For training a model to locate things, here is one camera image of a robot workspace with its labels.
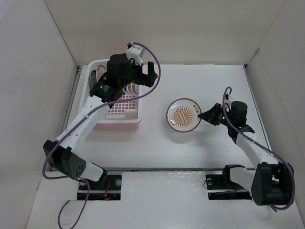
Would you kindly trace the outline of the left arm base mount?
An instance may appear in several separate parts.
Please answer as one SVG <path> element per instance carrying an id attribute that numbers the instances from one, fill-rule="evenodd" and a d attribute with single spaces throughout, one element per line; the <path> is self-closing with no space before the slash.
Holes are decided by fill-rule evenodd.
<path id="1" fill-rule="evenodd" d="M 101 184 L 90 180 L 88 183 L 90 185 L 88 200 L 121 200 L 122 172 L 110 170 Z"/>

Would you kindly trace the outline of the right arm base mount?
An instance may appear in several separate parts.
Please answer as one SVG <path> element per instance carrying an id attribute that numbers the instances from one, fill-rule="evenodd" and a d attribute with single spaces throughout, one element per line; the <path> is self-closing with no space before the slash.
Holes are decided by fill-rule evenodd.
<path id="1" fill-rule="evenodd" d="M 242 165 L 226 165 L 221 174 L 206 174 L 205 189 L 209 200 L 252 200 L 250 192 L 231 180 L 231 169 Z"/>

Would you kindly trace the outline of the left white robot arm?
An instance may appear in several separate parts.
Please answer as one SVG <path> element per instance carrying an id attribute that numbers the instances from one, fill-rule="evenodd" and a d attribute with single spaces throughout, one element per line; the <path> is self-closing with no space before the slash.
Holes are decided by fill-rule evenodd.
<path id="1" fill-rule="evenodd" d="M 82 144 L 98 121 L 108 113 L 114 104 L 122 103 L 123 90 L 130 84 L 143 85 L 154 90 L 161 77 L 154 66 L 158 61 L 147 63 L 147 73 L 143 72 L 140 56 L 115 54 L 106 63 L 106 71 L 92 87 L 81 111 L 72 123 L 55 140 L 47 140 L 43 145 L 46 160 L 42 167 L 45 179 L 46 166 L 58 170 L 63 178 L 90 180 L 95 189 L 102 189 L 107 182 L 107 172 L 102 167 L 79 156 Z"/>

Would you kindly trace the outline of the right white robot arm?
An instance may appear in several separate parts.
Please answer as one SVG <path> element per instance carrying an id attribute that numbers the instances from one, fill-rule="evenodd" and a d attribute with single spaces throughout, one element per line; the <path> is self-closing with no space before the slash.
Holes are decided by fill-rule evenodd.
<path id="1" fill-rule="evenodd" d="M 215 104 L 210 110 L 198 115 L 214 126 L 226 126 L 229 137 L 242 149 L 255 168 L 252 173 L 242 165 L 226 165 L 220 182 L 226 188 L 239 185 L 251 192 L 252 199 L 258 206 L 287 209 L 294 202 L 293 168 L 255 141 L 255 131 L 246 123 L 247 109 L 244 102 L 234 101 L 229 108 Z"/>

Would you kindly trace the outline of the orange sunburst plate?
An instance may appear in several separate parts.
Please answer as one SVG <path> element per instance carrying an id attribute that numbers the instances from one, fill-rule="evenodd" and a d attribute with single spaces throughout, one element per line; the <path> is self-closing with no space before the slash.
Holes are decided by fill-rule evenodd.
<path id="1" fill-rule="evenodd" d="M 104 75 L 104 73 L 106 72 L 106 67 L 104 67 L 103 65 L 99 65 L 96 68 L 96 81 L 98 82 L 102 76 Z"/>
<path id="2" fill-rule="evenodd" d="M 180 98 L 173 101 L 166 111 L 166 121 L 169 126 L 180 133 L 193 131 L 198 127 L 202 113 L 197 102 L 189 98 Z"/>

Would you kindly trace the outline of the small blue patterned plate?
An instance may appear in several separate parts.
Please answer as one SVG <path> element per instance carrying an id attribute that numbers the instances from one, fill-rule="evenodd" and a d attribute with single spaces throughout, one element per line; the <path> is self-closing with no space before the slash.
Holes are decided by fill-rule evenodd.
<path id="1" fill-rule="evenodd" d="M 93 70 L 89 76 L 89 89 L 91 90 L 97 83 L 97 71 Z"/>

